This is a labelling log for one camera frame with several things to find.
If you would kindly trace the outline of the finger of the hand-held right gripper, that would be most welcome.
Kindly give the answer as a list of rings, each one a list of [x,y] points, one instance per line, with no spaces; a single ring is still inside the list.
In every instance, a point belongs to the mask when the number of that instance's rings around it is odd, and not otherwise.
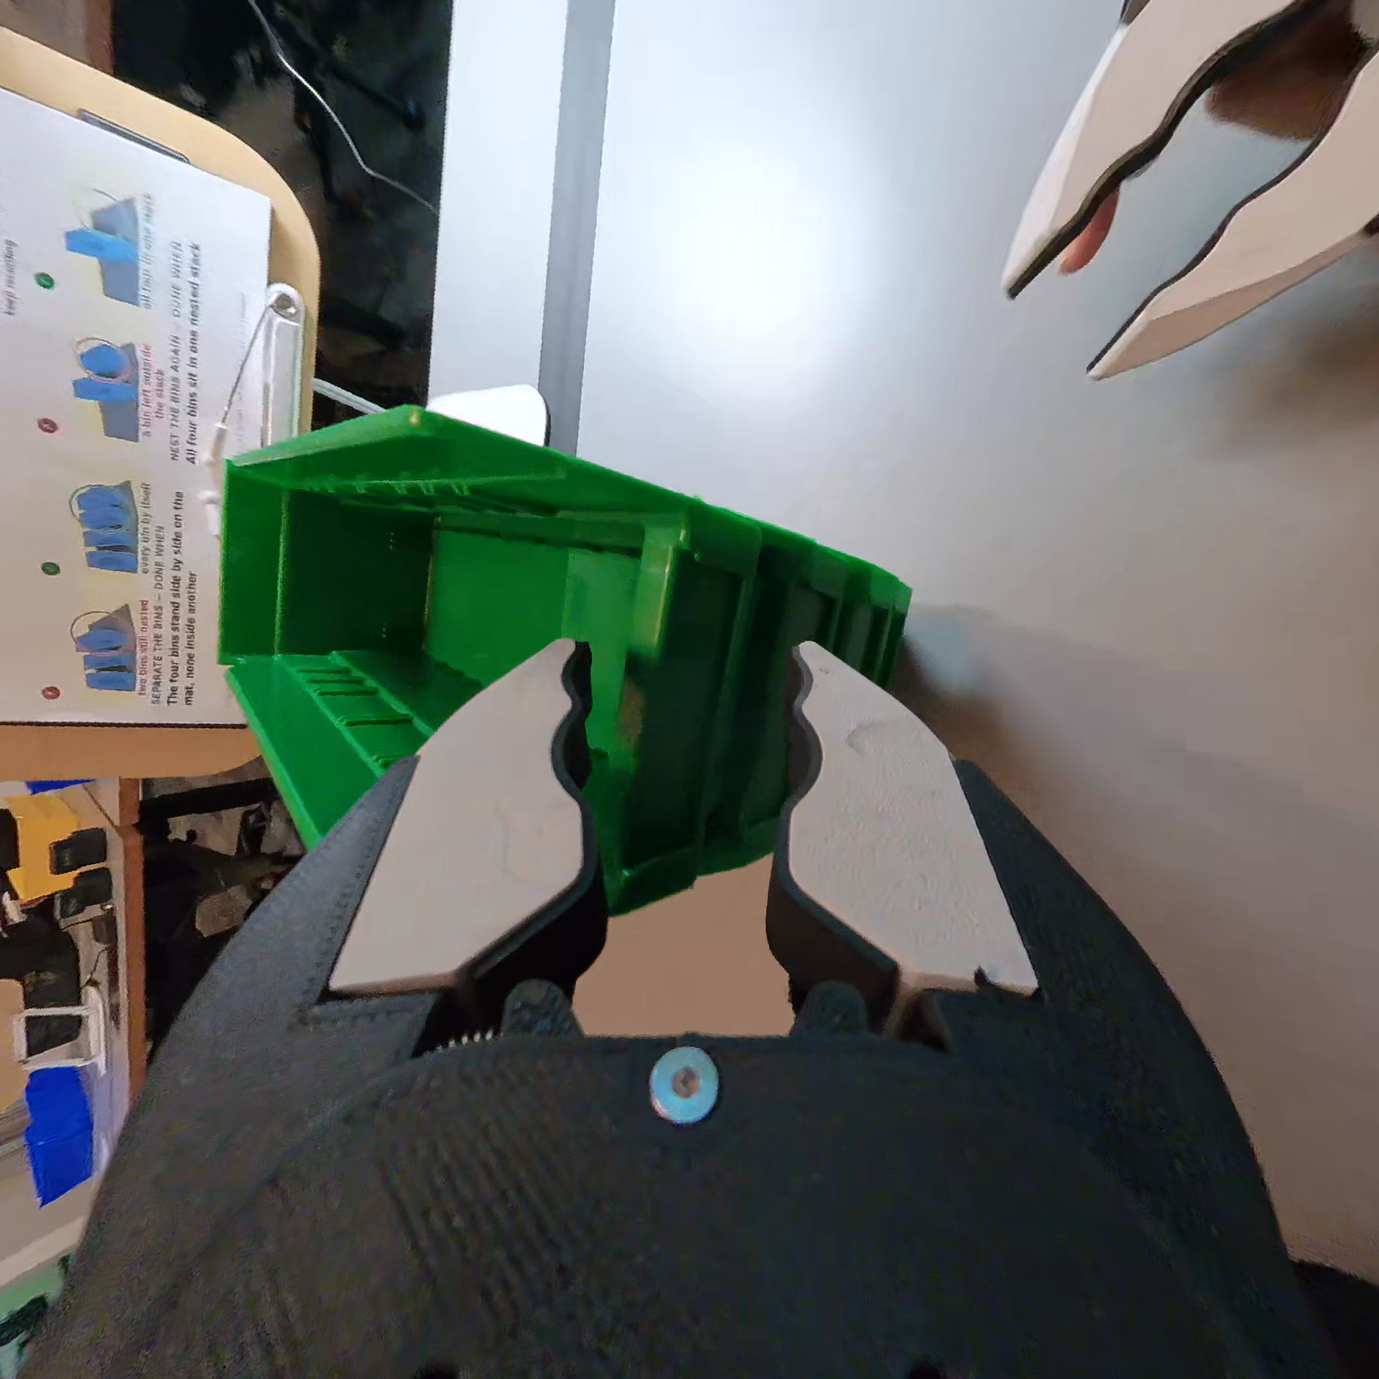
[[[1004,294],[1024,292],[1113,190],[1162,154],[1201,93],[1323,10],[1321,1],[1126,3],[1027,195]]]
[[[1088,364],[1106,379],[1172,356],[1305,282],[1375,233],[1377,56],[1295,164],[1218,225]]]

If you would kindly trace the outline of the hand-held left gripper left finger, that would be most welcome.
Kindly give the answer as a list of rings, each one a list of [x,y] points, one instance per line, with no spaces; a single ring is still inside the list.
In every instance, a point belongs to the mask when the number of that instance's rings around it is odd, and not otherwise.
[[[473,1036],[576,1037],[607,939],[592,806],[589,645],[560,637],[479,691],[325,837],[328,1006],[441,1009]]]

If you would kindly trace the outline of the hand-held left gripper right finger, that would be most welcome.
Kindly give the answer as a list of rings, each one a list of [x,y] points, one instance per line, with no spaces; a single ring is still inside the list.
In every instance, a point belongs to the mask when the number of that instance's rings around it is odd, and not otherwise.
[[[802,1016],[850,988],[863,1029],[901,1037],[932,991],[1039,988],[954,757],[825,647],[788,665],[788,794],[766,940]]]

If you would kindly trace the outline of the person's right hand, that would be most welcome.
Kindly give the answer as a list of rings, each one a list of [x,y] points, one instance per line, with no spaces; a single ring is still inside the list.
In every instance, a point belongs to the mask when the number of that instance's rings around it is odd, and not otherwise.
[[[1062,253],[1059,271],[1062,276],[1072,276],[1085,271],[1098,256],[1100,249],[1108,241],[1114,215],[1118,210],[1119,190],[1113,189],[1108,197],[1096,207],[1086,226]]]

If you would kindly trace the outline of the yellow tool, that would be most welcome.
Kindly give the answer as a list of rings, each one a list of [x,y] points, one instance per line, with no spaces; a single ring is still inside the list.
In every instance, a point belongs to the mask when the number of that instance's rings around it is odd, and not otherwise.
[[[14,899],[37,903],[70,890],[79,875],[105,867],[103,826],[88,826],[62,791],[1,801],[1,870]]]

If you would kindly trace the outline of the blue storage box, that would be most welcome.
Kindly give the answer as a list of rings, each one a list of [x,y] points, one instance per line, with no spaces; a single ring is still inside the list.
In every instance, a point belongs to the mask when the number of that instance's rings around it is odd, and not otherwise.
[[[42,1067],[24,1087],[24,1152],[41,1208],[93,1177],[92,1105],[80,1068]]]

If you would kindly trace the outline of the white page holder bar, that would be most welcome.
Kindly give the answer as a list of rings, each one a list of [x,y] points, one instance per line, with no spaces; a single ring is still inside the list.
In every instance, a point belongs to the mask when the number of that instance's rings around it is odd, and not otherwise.
[[[300,292],[284,282],[269,284],[211,430],[210,448],[198,461],[207,474],[200,504],[215,540],[221,533],[226,459],[303,432],[303,386],[310,382],[305,325]]]

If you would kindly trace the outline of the instruction sheet on board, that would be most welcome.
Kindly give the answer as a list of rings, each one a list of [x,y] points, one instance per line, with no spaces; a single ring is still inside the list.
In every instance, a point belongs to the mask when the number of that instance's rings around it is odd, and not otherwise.
[[[147,136],[156,144],[187,154],[193,166],[208,174],[269,198],[269,269],[276,279],[303,295],[298,412],[302,423],[308,425],[317,359],[320,251],[302,203],[267,159],[231,131],[8,28],[1,31],[1,85],[67,115],[87,110],[106,118],[121,131]],[[1,727],[1,766],[13,778],[44,773],[82,781],[198,778],[248,765],[261,753],[248,727],[164,729],[65,722],[5,722]]]

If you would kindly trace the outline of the printed instruction sheet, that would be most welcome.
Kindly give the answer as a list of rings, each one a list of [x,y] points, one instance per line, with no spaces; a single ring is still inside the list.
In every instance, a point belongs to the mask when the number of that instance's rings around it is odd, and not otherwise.
[[[1,100],[3,722],[236,727],[200,458],[271,202]]]

